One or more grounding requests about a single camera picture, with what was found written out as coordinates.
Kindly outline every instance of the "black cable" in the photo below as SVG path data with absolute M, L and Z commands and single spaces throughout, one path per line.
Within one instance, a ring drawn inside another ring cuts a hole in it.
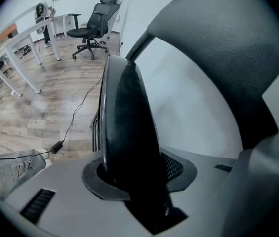
M 22 62 L 21 64 L 24 64 L 24 63 L 28 62 L 29 60 L 32 60 L 33 58 L 35 58 L 35 56 L 29 58 L 27 61 Z
M 30 51 L 28 51 L 28 52 L 25 52 L 23 55 L 22 55 L 22 57 L 20 58 L 20 59 L 22 59 L 23 57 L 25 57 Z M 31 60 L 31 59 L 33 59 L 35 57 L 35 55 L 32 57 L 32 58 L 29 58 L 27 61 L 25 61 L 25 62 L 28 62 L 29 60 Z
M 99 79 L 99 81 L 86 93 L 86 95 L 85 95 L 85 97 L 84 97 L 82 103 L 79 104 L 79 105 L 76 107 L 76 109 L 74 110 L 74 113 L 73 113 L 73 115 L 72 115 L 72 120 L 71 120 L 70 126 L 69 126 L 69 128 L 67 129 L 67 131 L 66 131 L 66 134 L 65 134 L 64 139 L 62 140 L 62 143 L 64 143 L 64 141 L 65 141 L 65 139 L 66 139 L 66 137 L 67 137 L 68 131 L 70 130 L 70 128 L 71 128 L 72 125 L 74 124 L 75 114 L 80 110 L 80 108 L 81 108 L 82 105 L 84 104 L 84 101 L 85 101 L 86 97 L 87 97 L 88 94 L 91 92 L 91 90 L 93 90 L 93 89 L 99 84 L 99 82 L 101 81 L 102 77 L 103 77 L 103 74 L 102 74 L 101 78 Z
M 122 43 L 120 44 L 120 47 L 119 47 L 118 51 L 116 52 L 116 55 L 119 53 L 120 48 L 121 48 L 121 46 L 122 46 L 123 44 L 124 44 L 124 42 L 122 42 Z
M 23 47 L 23 50 L 27 47 L 26 51 L 22 52 L 22 56 L 20 57 L 20 59 L 22 59 L 23 57 L 25 57 L 29 52 L 31 52 L 31 47 L 29 45 L 26 45 L 25 47 Z
M 42 154 L 45 154 L 45 153 L 49 153 L 49 152 L 51 152 L 51 150 L 49 150 L 47 152 L 39 153 L 39 154 L 36 154 L 36 155 L 18 156 L 18 157 L 14 157 L 14 158 L 0 158 L 0 160 L 14 160 L 14 159 L 24 158 L 24 157 L 39 156 L 39 155 L 42 155 Z

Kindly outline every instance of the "table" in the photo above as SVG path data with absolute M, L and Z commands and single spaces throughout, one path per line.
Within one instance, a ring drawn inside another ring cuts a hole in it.
M 78 29 L 79 26 L 78 26 L 78 19 L 77 19 L 77 17 L 78 17 L 78 16 L 81 16 L 81 14 L 70 13 L 70 14 L 66 14 L 65 16 L 62 17 L 62 25 L 63 25 L 63 28 L 64 28 L 64 37 L 67 37 L 66 16 L 72 16 L 72 17 L 74 18 L 75 27 L 76 27 L 76 29 Z M 53 32 L 54 32 L 54 36 L 56 36 L 57 34 L 56 34 L 54 22 L 55 22 L 55 20 L 53 20 L 53 21 L 51 22 L 51 26 L 52 26 L 52 29 L 53 29 Z
M 58 19 L 62 19 L 63 23 L 65 23 L 64 18 L 68 16 L 67 14 L 62 15 L 62 16 L 58 16 L 58 17 L 53 17 L 53 18 L 49 18 L 47 20 L 44 20 L 42 22 L 39 22 L 31 27 L 29 27 L 28 29 L 24 30 L 23 32 L 17 34 L 16 36 L 14 36 L 13 38 L 9 39 L 8 41 L 6 41 L 5 43 L 3 43 L 2 47 L 0 48 L 0 58 L 4 55 L 7 55 L 8 58 L 10 59 L 11 63 L 13 64 L 15 70 L 21 75 L 21 77 L 27 82 L 27 84 L 33 89 L 34 92 L 36 93 L 40 93 L 40 88 L 34 83 L 34 81 L 27 75 L 27 73 L 22 69 L 22 65 L 20 62 L 20 59 L 16 57 L 16 55 L 14 54 L 14 52 L 12 51 L 12 48 L 20 41 L 27 39 L 29 42 L 29 45 L 33 51 L 33 54 L 35 56 L 35 59 L 37 61 L 37 63 L 40 65 L 41 61 L 40 61 L 40 57 L 37 54 L 37 51 L 35 49 L 32 37 L 31 37 L 31 32 L 36 31 L 37 29 L 39 29 L 40 27 L 43 26 L 47 26 L 48 27 L 48 31 L 50 33 L 53 33 L 53 27 L 52 27 L 52 22 Z M 59 61 L 60 57 L 59 57 L 59 53 L 57 50 L 57 46 L 56 46 L 56 40 L 54 37 L 54 34 L 49 34 L 50 37 L 50 42 L 51 42 L 51 47 L 53 49 L 53 52 L 55 54 L 56 59 Z M 18 96 L 22 96 L 22 93 L 15 87 L 15 85 L 5 76 L 5 74 L 1 71 L 0 69 L 0 78 L 12 89 L 12 93 L 16 93 Z

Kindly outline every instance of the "desk leg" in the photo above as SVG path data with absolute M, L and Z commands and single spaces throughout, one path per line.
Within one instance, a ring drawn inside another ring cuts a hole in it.
M 47 27 L 48 27 L 48 31 L 51 33 L 52 32 L 52 23 L 48 24 Z M 60 57 L 59 57 L 59 54 L 58 54 L 55 37 L 54 37 L 53 34 L 49 34 L 49 37 L 50 37 L 51 47 L 52 47 L 52 50 L 54 51 L 56 59 L 57 59 L 57 61 L 60 61 Z
M 5 76 L 5 74 L 0 69 L 0 78 L 9 86 L 18 96 L 22 96 L 22 93 L 14 86 L 14 84 Z
M 54 33 L 54 36 L 56 36 L 57 34 L 56 34 L 54 22 L 51 22 L 51 27 L 52 27 L 52 32 Z
M 10 58 L 10 61 L 12 62 L 14 68 L 17 70 L 17 72 L 21 75 L 21 77 L 28 83 L 28 85 L 36 92 L 40 93 L 40 88 L 33 82 L 33 80 L 27 75 L 27 73 L 22 69 L 22 64 L 20 62 L 20 59 L 18 59 L 14 52 L 12 51 L 12 48 L 7 46 L 6 47 L 6 54 Z
M 113 17 L 111 18 L 111 21 L 109 21 L 109 30 L 108 30 L 108 33 L 106 35 L 106 39 L 104 40 L 105 42 L 110 39 L 110 36 L 111 36 L 111 33 L 112 33 L 112 29 L 113 29 L 113 25 L 115 23 L 115 19 L 116 19 L 116 16 L 117 16 L 117 12 L 115 12 Z
M 67 31 L 66 31 L 66 16 L 62 17 L 62 25 L 64 27 L 64 35 L 67 37 Z
M 30 43 L 31 49 L 32 49 L 32 51 L 33 51 L 33 53 L 34 53 L 34 55 L 35 55 L 35 58 L 36 58 L 36 60 L 37 60 L 37 63 L 40 65 L 40 64 L 41 64 L 40 57 L 39 57 L 39 54 L 38 54 L 37 51 L 36 51 L 36 48 L 35 48 L 35 46 L 34 46 L 34 43 L 33 43 L 33 40 L 32 40 L 32 37 L 31 37 L 30 34 L 28 35 L 27 40 L 28 40 L 29 43 Z

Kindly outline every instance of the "vent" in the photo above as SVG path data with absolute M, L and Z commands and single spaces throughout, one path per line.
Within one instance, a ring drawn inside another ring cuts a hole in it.
M 233 169 L 233 167 L 227 166 L 227 165 L 224 165 L 224 164 L 218 164 L 218 165 L 215 166 L 215 168 L 226 171 L 226 172 L 230 172 Z
M 21 215 L 36 224 L 54 195 L 53 191 L 41 189 L 21 211 Z
M 183 172 L 183 165 L 166 154 L 162 154 L 164 165 L 165 165 L 165 175 L 166 182 L 170 182 L 177 178 Z

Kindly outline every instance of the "wooden floor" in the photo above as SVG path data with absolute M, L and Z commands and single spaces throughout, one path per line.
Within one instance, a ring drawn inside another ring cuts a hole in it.
M 0 154 L 31 148 L 50 148 L 63 140 L 74 109 L 82 102 L 86 93 L 100 79 L 107 53 L 94 49 L 95 60 L 86 50 L 72 59 L 76 45 L 81 39 L 67 37 L 57 39 L 61 61 L 57 61 L 52 48 L 41 46 L 42 65 L 37 65 L 33 53 L 22 58 L 23 68 L 41 87 L 36 94 L 19 76 L 17 71 L 8 77 L 23 93 L 22 97 L 10 96 L 11 90 L 4 83 L 0 88 Z M 119 36 L 111 34 L 106 46 L 109 53 L 119 51 Z M 89 93 L 84 105 L 75 115 L 72 129 L 68 132 L 63 148 L 51 155 L 52 161 L 78 157 L 92 152 L 92 132 L 89 125 L 97 110 L 100 84 Z

